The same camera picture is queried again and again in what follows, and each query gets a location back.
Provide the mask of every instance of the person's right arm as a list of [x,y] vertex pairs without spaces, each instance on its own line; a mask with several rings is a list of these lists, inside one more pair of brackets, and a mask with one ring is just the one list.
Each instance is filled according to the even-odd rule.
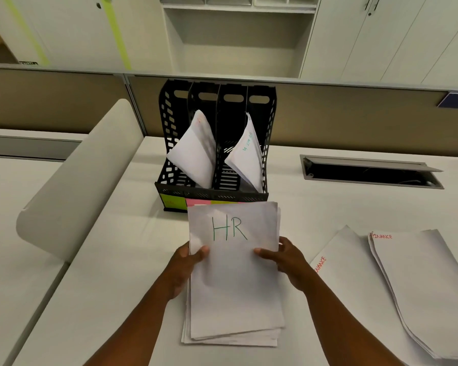
[[261,258],[275,261],[278,270],[301,290],[330,366],[403,366],[373,334],[346,309],[304,255],[290,240],[280,237],[279,251],[256,248]]

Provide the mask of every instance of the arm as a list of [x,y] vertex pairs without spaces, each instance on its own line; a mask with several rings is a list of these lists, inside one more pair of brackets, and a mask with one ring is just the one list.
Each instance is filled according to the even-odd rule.
[[302,291],[309,304],[312,320],[330,366],[403,366],[373,334],[346,309],[304,255],[290,240],[280,237],[278,252],[256,248],[264,259],[275,261],[292,285]]
[[168,265],[119,329],[84,366],[146,366],[161,329],[166,304],[183,290],[195,264],[208,247],[189,255],[189,243],[179,247]]

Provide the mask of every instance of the white tabletop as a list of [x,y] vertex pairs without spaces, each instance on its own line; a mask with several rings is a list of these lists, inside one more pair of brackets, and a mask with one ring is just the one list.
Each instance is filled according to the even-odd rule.
[[[0,130],[0,135],[82,138],[84,135]],[[19,238],[22,208],[60,162],[0,158],[0,366],[23,344],[33,315],[62,270],[63,262]]]
[[[425,161],[444,170],[437,177],[445,190],[304,180],[299,154]],[[188,240],[187,215],[164,212],[154,186],[164,161],[164,140],[145,138],[15,366],[82,365]],[[360,234],[439,228],[458,260],[458,158],[272,146],[267,169],[280,232],[308,260],[345,224]],[[182,345],[182,293],[167,306],[151,366],[327,364],[305,297],[281,279],[286,328],[278,348]]]

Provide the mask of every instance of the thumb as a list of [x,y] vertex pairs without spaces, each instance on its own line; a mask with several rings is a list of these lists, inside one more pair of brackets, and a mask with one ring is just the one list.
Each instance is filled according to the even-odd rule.
[[273,252],[271,250],[268,250],[268,249],[263,249],[263,248],[255,248],[253,250],[257,256],[263,258],[263,259],[266,259],[266,260],[271,260],[271,261],[274,261],[274,262],[280,262],[281,261],[281,256],[280,256],[280,252]]
[[202,246],[195,254],[192,254],[190,258],[194,264],[197,264],[204,260],[208,256],[208,246]]

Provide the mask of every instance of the hand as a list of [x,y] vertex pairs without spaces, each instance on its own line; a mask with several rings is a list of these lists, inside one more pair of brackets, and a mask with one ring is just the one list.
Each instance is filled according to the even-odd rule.
[[189,242],[180,246],[156,280],[168,291],[168,299],[178,296],[192,274],[195,265],[208,256],[208,246],[202,246],[195,254],[189,254]]
[[278,252],[263,248],[255,248],[254,252],[263,259],[276,262],[278,270],[289,277],[292,285],[304,291],[312,275],[312,268],[305,260],[302,252],[290,240],[280,236]]

